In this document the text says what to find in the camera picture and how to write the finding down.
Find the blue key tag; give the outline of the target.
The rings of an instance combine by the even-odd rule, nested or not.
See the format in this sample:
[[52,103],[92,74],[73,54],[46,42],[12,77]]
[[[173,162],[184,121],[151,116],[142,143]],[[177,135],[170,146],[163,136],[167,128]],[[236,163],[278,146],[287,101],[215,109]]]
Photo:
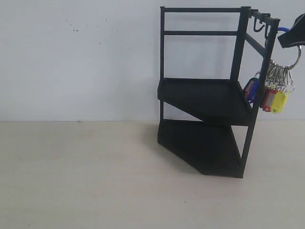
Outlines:
[[259,86],[258,78],[251,78],[243,89],[244,97],[248,103],[252,104],[255,100],[255,94]]

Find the red key tag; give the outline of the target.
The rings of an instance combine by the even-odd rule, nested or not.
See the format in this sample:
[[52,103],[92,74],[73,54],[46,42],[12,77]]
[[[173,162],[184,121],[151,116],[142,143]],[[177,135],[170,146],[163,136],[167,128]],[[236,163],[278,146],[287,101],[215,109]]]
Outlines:
[[265,89],[261,108],[265,112],[271,112],[271,105],[276,95],[276,90]]

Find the yellow key tag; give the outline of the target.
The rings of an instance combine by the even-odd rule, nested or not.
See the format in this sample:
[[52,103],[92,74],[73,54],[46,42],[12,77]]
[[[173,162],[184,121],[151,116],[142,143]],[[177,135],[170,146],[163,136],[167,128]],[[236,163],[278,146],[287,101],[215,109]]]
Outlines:
[[273,114],[277,114],[282,112],[286,101],[288,99],[289,93],[284,93],[284,92],[277,92],[274,96],[272,105],[271,105],[271,112]]

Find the colourful key tag bunch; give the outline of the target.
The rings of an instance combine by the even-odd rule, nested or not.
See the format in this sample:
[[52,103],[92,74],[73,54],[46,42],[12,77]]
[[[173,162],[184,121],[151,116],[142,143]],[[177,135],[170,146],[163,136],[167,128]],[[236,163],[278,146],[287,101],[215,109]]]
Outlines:
[[[279,27],[278,31],[280,31],[280,32],[288,32],[288,31],[290,31],[290,29],[286,28],[286,27]],[[299,63],[299,61],[300,61],[300,58],[301,58],[301,46],[298,45],[297,48],[298,48],[298,57],[297,57],[296,61],[293,64],[285,66],[288,70],[293,69]]]

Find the black two-tier corner shelf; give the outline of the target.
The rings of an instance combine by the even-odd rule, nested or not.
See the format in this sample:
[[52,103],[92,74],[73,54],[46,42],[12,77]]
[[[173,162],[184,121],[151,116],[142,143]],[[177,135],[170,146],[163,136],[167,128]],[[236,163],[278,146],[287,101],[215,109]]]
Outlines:
[[[252,9],[239,8],[160,8],[160,81],[157,97],[160,105],[169,104],[194,117],[171,120],[160,110],[157,141],[176,156],[209,176],[242,178],[263,99],[264,84],[280,23],[269,19],[269,38],[264,46],[264,28],[254,32]],[[168,31],[167,13],[239,13],[235,31]],[[168,78],[164,75],[166,36],[234,36],[234,56],[229,79]],[[263,58],[254,104],[245,99],[238,81],[245,43]]]

